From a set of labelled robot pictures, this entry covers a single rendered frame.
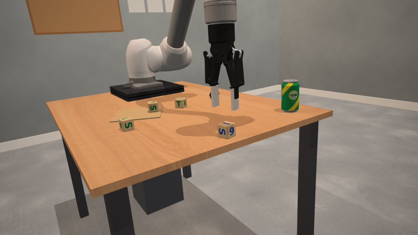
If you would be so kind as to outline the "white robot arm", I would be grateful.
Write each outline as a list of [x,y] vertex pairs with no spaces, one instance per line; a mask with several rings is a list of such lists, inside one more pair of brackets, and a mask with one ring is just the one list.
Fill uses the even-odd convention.
[[[236,0],[203,0],[205,23],[236,22]],[[129,81],[122,87],[143,89],[161,86],[155,79],[159,71],[176,71],[192,62],[192,52],[185,40],[195,0],[174,0],[168,36],[159,46],[147,39],[131,40],[127,46],[126,64]]]

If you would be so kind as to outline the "green and yellow drink can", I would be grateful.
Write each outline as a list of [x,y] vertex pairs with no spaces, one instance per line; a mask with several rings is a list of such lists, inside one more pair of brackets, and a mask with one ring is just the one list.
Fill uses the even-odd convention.
[[281,85],[281,110],[294,113],[299,109],[299,83],[297,79],[285,79]]

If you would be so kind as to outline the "tan flat mat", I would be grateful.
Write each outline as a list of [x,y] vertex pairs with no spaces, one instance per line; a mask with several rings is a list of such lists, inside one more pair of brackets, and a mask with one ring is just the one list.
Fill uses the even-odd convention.
[[119,122],[119,118],[124,117],[131,117],[134,120],[161,118],[162,107],[158,106],[159,111],[155,113],[149,113],[148,107],[119,109],[110,122]]

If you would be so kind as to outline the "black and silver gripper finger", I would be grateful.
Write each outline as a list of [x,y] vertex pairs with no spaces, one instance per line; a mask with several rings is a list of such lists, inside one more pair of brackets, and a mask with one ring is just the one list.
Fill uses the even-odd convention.
[[210,50],[203,52],[205,59],[205,83],[211,86],[212,107],[219,106],[218,76],[222,62],[217,62],[217,54],[217,50],[213,51],[213,55]]
[[230,62],[228,62],[224,50],[220,51],[220,56],[224,66],[226,67],[229,82],[231,84],[231,111],[235,111],[239,109],[239,87],[244,85],[244,71],[242,63],[244,52],[243,50],[233,48],[232,53],[233,56]]

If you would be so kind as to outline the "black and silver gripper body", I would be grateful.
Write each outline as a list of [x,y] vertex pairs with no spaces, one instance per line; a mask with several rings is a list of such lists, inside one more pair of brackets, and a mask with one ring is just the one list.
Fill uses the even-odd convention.
[[217,62],[223,62],[220,56],[221,50],[224,50],[226,59],[229,62],[233,56],[233,48],[235,49],[234,23],[208,25],[208,38],[211,44],[211,54],[213,55],[214,50],[218,51]]

